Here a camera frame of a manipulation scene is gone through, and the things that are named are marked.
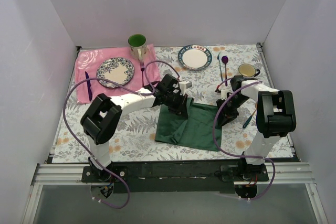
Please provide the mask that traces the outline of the dark green cloth napkin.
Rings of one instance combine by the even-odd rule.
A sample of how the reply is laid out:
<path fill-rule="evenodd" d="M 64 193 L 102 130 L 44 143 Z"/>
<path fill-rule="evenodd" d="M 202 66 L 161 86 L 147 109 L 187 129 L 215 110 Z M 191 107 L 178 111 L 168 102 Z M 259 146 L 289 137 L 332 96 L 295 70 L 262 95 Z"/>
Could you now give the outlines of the dark green cloth napkin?
<path fill-rule="evenodd" d="M 222 129 L 213 128 L 218 109 L 208 104 L 193 103 L 188 119 L 168 111 L 166 105 L 160 109 L 155 141 L 205 151 L 218 151 L 213 134 L 221 144 Z"/>

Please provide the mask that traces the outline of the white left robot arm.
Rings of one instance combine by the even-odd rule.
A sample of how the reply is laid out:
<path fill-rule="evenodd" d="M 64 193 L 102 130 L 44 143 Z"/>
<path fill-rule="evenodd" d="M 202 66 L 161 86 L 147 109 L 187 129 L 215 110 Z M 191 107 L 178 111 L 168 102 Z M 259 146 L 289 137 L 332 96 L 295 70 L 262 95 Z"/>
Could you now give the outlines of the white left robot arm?
<path fill-rule="evenodd" d="M 112 97 L 104 93 L 97 95 L 80 121 L 89 139 L 92 175 L 100 182 L 111 178 L 109 141 L 117 129 L 120 117 L 164 104 L 169 112 L 187 119 L 186 89 L 190 87 L 190 81 L 179 81 L 166 74 L 161 81 L 151 82 L 135 93 Z"/>

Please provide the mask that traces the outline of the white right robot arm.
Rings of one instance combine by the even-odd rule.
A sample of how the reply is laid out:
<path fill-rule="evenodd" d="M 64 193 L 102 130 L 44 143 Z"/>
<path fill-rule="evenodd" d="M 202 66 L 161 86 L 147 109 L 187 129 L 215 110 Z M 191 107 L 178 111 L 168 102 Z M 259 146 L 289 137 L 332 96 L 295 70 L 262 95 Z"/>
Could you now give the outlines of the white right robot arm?
<path fill-rule="evenodd" d="M 218 175 L 225 182 L 235 180 L 268 179 L 266 158 L 273 146 L 296 128 L 296 114 L 292 92 L 277 90 L 256 78 L 241 75 L 230 79 L 232 93 L 226 99 L 217 100 L 218 111 L 213 127 L 221 128 L 236 119 L 238 108 L 247 100 L 257 104 L 256 135 L 242 154 L 234 154 L 234 164 L 222 165 Z"/>

